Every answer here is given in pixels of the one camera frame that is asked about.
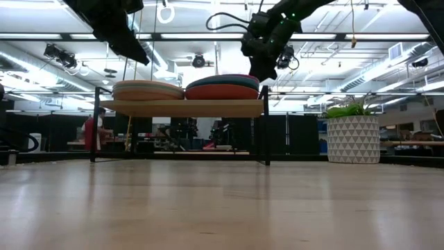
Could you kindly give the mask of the dark green plate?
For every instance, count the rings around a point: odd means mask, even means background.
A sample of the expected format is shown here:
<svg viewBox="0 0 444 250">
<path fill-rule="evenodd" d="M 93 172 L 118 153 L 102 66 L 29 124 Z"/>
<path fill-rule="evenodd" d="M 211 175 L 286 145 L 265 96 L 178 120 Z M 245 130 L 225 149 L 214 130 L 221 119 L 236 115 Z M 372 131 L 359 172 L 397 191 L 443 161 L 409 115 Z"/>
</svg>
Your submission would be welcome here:
<svg viewBox="0 0 444 250">
<path fill-rule="evenodd" d="M 256 83 L 254 81 L 205 81 L 205 82 L 194 81 L 186 87 L 186 90 L 204 85 L 239 85 L 254 90 L 259 90 L 259 83 Z"/>
</svg>

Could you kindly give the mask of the orange plate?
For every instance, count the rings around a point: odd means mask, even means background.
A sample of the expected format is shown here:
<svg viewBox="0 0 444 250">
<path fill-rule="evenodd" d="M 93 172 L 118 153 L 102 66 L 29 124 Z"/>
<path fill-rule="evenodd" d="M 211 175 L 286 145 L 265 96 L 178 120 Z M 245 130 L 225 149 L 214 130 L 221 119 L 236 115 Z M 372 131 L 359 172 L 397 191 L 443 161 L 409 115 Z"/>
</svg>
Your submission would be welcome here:
<svg viewBox="0 0 444 250">
<path fill-rule="evenodd" d="M 250 87 L 230 84 L 210 84 L 185 90 L 188 100 L 257 99 L 259 92 Z"/>
</svg>

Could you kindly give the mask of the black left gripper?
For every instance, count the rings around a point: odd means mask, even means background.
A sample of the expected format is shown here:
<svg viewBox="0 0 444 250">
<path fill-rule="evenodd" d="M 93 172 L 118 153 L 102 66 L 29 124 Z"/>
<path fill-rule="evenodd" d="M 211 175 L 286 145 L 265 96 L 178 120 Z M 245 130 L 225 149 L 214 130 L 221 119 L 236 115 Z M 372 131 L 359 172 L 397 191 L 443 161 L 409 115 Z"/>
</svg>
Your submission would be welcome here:
<svg viewBox="0 0 444 250">
<path fill-rule="evenodd" d="M 142 0 L 64 0 L 111 50 L 143 65 L 150 63 L 145 50 L 128 28 L 128 14 L 144 7 Z"/>
</svg>

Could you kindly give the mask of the black hanging spotlight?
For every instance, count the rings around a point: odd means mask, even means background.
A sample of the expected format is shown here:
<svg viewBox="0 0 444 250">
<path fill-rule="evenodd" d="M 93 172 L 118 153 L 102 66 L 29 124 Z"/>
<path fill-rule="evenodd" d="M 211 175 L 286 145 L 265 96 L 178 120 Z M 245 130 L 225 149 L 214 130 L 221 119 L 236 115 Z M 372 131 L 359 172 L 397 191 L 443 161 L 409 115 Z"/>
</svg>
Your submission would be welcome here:
<svg viewBox="0 0 444 250">
<path fill-rule="evenodd" d="M 291 63 L 296 62 L 297 65 L 295 67 L 291 67 Z M 277 68 L 278 69 L 290 69 L 292 71 L 297 70 L 300 66 L 299 60 L 295 57 L 295 52 L 292 45 L 286 45 L 282 50 L 278 60 L 277 60 Z"/>
</svg>

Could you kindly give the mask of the maroon plate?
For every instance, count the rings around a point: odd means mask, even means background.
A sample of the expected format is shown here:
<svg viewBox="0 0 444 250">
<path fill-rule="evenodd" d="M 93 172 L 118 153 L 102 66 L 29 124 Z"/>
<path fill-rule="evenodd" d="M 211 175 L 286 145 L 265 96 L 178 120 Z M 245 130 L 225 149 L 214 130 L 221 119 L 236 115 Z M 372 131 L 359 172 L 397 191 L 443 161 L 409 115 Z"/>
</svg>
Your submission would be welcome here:
<svg viewBox="0 0 444 250">
<path fill-rule="evenodd" d="M 244 77 L 244 78 L 251 78 L 255 81 L 259 81 L 259 79 L 255 76 L 247 75 L 247 74 L 224 74 L 223 76 L 230 76 L 230 77 Z"/>
</svg>

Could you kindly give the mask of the wooden background desk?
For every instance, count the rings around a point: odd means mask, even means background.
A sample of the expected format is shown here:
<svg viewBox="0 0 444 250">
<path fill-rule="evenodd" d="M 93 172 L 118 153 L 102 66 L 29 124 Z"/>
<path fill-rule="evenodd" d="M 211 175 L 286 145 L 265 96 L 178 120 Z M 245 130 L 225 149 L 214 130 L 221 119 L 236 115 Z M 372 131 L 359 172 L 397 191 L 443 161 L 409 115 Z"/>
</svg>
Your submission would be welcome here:
<svg viewBox="0 0 444 250">
<path fill-rule="evenodd" d="M 428 146 L 428 147 L 444 147 L 444 141 L 381 141 L 384 147 L 396 146 Z"/>
</svg>

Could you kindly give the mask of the black ceiling spotlight cluster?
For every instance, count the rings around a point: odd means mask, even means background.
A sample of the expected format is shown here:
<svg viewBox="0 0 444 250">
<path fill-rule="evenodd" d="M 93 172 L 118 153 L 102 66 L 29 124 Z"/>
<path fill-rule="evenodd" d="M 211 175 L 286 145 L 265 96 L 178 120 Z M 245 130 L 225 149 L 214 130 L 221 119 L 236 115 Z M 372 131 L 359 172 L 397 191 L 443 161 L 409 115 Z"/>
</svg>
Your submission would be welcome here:
<svg viewBox="0 0 444 250">
<path fill-rule="evenodd" d="M 55 44 L 47 44 L 43 55 L 67 69 L 74 69 L 78 64 L 73 53 L 59 49 Z"/>
</svg>

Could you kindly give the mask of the tan plate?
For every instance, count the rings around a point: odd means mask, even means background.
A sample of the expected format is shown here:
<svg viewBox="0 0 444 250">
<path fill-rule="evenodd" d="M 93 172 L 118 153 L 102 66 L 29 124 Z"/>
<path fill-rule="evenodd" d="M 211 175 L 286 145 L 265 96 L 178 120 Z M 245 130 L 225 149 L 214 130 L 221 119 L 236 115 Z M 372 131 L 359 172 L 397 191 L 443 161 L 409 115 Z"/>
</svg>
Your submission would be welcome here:
<svg viewBox="0 0 444 250">
<path fill-rule="evenodd" d="M 182 100 L 184 92 L 161 89 L 129 89 L 112 93 L 115 100 L 123 101 L 156 101 L 156 100 Z"/>
</svg>

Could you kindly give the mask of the black overhead frame bar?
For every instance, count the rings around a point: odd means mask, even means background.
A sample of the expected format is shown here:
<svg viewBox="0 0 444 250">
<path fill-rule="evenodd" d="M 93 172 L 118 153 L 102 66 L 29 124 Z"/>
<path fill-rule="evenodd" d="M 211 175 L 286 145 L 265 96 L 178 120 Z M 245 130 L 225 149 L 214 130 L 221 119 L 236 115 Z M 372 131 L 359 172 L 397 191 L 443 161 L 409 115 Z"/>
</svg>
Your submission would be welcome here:
<svg viewBox="0 0 444 250">
<path fill-rule="evenodd" d="M 141 41 L 215 41 L 239 42 L 243 33 L 140 33 L 136 38 Z M 294 33 L 292 42 L 430 42 L 427 33 Z M 1 41 L 61 41 L 96 42 L 91 33 L 0 33 Z"/>
</svg>

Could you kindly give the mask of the person in red apron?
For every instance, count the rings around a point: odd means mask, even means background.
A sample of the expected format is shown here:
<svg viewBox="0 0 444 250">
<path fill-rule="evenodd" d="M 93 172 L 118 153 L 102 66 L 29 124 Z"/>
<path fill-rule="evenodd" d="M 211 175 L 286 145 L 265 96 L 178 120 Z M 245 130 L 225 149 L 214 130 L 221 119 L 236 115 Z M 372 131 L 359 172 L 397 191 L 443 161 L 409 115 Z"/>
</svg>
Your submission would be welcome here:
<svg viewBox="0 0 444 250">
<path fill-rule="evenodd" d="M 97 132 L 96 132 L 96 150 L 101 150 L 101 139 L 103 139 L 107 135 L 112 135 L 113 130 L 109 130 L 103 127 L 103 120 L 105 118 L 105 109 L 100 107 L 99 108 L 99 115 L 97 118 Z M 90 150 L 92 148 L 92 138 L 94 135 L 94 118 L 90 117 L 88 120 L 86 120 L 82 126 L 82 132 L 84 135 L 84 143 L 85 143 L 85 150 Z"/>
</svg>

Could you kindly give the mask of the white triangle pattern plant pot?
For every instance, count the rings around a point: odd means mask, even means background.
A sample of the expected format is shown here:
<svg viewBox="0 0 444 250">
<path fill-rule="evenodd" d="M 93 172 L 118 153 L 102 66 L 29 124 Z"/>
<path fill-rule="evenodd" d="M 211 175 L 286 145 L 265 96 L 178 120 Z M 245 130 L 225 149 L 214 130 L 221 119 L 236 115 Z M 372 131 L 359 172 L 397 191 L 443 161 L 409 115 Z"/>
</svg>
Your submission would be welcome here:
<svg viewBox="0 0 444 250">
<path fill-rule="evenodd" d="M 379 163 L 378 117 L 358 115 L 328 119 L 327 158 L 331 163 Z"/>
</svg>

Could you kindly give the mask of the wooden shelf black metal frame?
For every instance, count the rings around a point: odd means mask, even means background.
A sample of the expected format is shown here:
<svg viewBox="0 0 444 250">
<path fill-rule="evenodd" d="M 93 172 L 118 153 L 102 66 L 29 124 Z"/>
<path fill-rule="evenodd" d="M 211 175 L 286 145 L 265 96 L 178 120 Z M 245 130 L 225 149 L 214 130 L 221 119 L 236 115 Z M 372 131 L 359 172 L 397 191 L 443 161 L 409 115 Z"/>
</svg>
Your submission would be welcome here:
<svg viewBox="0 0 444 250">
<path fill-rule="evenodd" d="M 258 99 L 233 100 L 155 100 L 155 101 L 101 101 L 103 87 L 94 91 L 93 132 L 90 161 L 96 161 L 96 135 L 98 132 L 99 108 L 108 108 L 137 119 L 138 117 L 228 117 L 255 118 L 259 120 L 256 128 L 263 134 L 256 134 L 256 161 L 269 167 L 271 165 L 270 146 L 268 144 L 268 87 L 261 88 Z"/>
</svg>

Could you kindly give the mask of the green leafy plant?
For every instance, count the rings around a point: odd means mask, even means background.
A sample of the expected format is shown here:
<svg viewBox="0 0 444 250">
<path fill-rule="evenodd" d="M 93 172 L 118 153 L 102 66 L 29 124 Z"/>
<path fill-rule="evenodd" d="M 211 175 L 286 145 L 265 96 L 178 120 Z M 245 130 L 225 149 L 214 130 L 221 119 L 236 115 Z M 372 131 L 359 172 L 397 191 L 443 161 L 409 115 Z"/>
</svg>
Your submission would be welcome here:
<svg viewBox="0 0 444 250">
<path fill-rule="evenodd" d="M 324 112 L 328 119 L 350 116 L 370 115 L 369 109 L 365 106 L 369 92 L 361 97 L 351 95 L 348 97 L 348 103 L 345 106 L 331 107 Z"/>
</svg>

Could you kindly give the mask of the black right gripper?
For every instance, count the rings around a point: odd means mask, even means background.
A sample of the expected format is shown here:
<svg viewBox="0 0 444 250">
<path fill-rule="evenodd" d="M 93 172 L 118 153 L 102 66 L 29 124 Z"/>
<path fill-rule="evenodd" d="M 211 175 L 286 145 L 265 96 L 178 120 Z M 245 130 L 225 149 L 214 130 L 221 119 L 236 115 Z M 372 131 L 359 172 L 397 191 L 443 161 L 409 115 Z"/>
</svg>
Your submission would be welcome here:
<svg viewBox="0 0 444 250">
<path fill-rule="evenodd" d="M 291 19 L 280 20 L 271 34 L 265 38 L 253 38 L 247 33 L 241 40 L 241 52 L 248 56 L 250 60 L 249 75 L 254 76 L 259 81 L 267 79 L 275 80 L 278 75 L 275 70 L 276 58 L 291 39 L 294 33 L 302 33 L 302 26 L 299 21 Z M 264 69 L 259 57 L 265 57 Z"/>
</svg>

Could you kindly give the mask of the white trash bin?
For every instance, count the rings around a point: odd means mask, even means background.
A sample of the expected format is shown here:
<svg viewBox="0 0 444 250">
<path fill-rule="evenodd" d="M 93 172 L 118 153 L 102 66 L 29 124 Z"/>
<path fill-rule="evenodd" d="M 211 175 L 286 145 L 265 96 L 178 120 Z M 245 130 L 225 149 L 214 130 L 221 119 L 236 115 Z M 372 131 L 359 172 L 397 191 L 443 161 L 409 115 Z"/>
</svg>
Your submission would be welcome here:
<svg viewBox="0 0 444 250">
<path fill-rule="evenodd" d="M 42 145 L 42 134 L 41 133 L 30 133 L 30 139 L 28 140 L 28 148 L 30 153 L 40 152 L 40 147 Z"/>
</svg>

